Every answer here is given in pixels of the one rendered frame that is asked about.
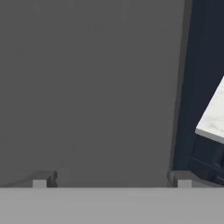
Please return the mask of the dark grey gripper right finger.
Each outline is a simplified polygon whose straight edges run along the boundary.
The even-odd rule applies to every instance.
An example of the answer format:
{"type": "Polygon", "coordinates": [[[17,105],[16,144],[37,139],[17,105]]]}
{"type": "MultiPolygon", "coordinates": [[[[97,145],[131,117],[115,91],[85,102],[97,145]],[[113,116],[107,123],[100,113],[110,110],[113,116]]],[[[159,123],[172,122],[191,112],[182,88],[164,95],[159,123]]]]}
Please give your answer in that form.
{"type": "Polygon", "coordinates": [[[169,187],[176,188],[221,187],[221,185],[198,178],[190,171],[168,171],[167,182],[169,187]]]}

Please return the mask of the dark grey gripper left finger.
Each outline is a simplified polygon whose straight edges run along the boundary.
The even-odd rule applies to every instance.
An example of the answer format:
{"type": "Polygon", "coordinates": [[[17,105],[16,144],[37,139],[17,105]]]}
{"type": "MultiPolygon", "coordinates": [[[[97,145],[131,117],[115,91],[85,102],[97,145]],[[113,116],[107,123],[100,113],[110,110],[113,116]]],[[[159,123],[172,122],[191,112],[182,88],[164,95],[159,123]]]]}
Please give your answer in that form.
{"type": "Polygon", "coordinates": [[[57,178],[58,178],[58,173],[56,171],[44,171],[44,170],[35,171],[32,174],[30,174],[28,177],[3,185],[3,187],[4,188],[9,188],[9,187],[16,187],[16,188],[53,187],[55,188],[58,186],[57,178]]]}

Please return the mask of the grey fridge door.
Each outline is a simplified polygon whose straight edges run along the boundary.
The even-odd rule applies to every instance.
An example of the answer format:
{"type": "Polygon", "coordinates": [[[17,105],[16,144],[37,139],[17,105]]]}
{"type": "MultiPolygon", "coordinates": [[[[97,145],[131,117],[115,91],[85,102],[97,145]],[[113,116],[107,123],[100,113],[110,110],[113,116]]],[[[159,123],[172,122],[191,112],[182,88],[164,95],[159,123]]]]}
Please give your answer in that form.
{"type": "Polygon", "coordinates": [[[0,186],[164,186],[193,0],[0,0],[0,186]]]}

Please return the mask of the dark blue drawer front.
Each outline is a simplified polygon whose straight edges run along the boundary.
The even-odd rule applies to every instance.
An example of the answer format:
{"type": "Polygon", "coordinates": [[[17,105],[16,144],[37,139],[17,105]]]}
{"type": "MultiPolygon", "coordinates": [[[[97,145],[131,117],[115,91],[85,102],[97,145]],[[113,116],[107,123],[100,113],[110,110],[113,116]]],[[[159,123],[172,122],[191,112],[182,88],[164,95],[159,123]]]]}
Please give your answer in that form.
{"type": "Polygon", "coordinates": [[[197,136],[189,170],[201,179],[224,186],[224,144],[197,136]]]}

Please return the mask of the dark blue cupboard panel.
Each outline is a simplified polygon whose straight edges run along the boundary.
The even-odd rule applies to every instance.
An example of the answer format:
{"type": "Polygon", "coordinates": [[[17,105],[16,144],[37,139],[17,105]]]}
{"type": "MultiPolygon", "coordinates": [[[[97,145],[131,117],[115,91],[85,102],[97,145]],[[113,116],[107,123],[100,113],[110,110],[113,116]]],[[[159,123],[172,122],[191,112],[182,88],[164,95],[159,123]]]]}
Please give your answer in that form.
{"type": "Polygon", "coordinates": [[[195,128],[224,76],[224,0],[192,0],[172,169],[189,170],[195,128]]]}

